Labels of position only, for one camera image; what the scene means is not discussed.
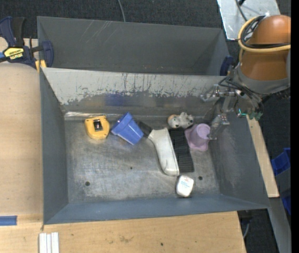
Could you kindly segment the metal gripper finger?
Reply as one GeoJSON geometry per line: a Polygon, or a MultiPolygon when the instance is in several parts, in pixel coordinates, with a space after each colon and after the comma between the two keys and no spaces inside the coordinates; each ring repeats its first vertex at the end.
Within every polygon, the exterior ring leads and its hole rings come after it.
{"type": "Polygon", "coordinates": [[[217,115],[211,122],[210,132],[208,138],[210,140],[216,140],[217,136],[227,127],[230,122],[226,114],[217,115]]]}
{"type": "Polygon", "coordinates": [[[220,98],[220,86],[218,84],[214,84],[205,93],[200,95],[200,99],[203,102],[215,102],[219,98],[220,98]]]}

